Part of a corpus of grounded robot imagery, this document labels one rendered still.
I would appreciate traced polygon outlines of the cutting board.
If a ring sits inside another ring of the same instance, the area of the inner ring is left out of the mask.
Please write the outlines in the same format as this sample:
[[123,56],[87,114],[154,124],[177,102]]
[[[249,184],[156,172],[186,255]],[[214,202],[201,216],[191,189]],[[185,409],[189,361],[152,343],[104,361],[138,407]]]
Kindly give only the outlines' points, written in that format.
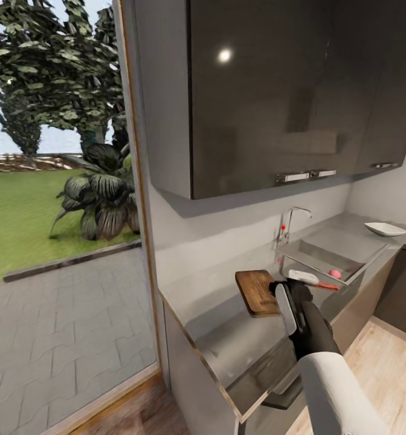
[[267,270],[238,271],[235,276],[252,314],[280,313],[277,300],[269,291],[269,284],[275,280]]

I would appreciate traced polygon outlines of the vidalia onion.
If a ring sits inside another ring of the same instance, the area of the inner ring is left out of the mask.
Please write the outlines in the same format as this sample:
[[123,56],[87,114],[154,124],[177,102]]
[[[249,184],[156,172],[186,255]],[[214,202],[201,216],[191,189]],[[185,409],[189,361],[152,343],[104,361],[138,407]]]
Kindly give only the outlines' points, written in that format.
[[331,270],[331,271],[329,271],[329,275],[334,276],[334,277],[336,277],[336,278],[338,278],[338,279],[341,278],[340,272],[337,271],[337,270],[334,270],[334,269]]

